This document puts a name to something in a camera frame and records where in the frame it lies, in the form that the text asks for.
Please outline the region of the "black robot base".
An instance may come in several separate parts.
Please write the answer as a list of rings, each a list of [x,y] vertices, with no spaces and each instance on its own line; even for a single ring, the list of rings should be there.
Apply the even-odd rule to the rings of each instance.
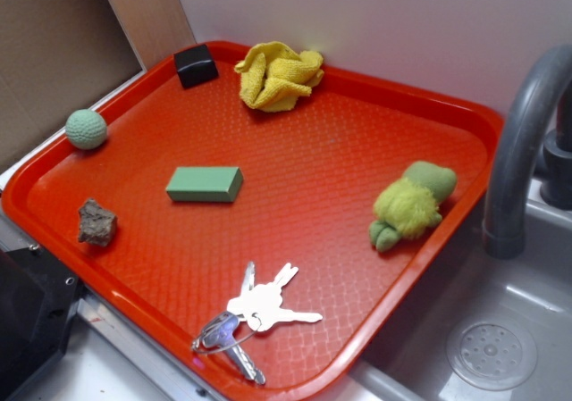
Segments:
[[[1,253],[1,398],[12,400],[65,355],[83,283],[39,245]]]

